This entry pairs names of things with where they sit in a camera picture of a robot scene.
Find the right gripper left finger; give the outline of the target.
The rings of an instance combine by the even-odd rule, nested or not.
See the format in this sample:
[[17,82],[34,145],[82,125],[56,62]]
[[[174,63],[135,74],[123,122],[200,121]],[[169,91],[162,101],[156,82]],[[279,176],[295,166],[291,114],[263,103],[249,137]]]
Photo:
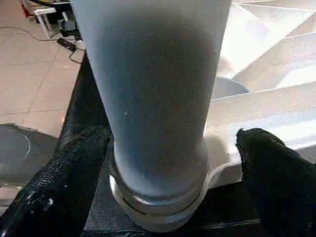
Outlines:
[[79,237],[104,163],[109,132],[91,126],[58,149],[0,218],[2,237]]

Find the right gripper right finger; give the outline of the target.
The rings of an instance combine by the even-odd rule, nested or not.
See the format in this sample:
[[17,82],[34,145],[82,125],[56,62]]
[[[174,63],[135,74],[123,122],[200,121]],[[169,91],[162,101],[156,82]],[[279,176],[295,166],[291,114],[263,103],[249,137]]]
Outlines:
[[314,237],[316,165],[264,129],[240,129],[236,138],[241,180],[263,227],[273,237]]

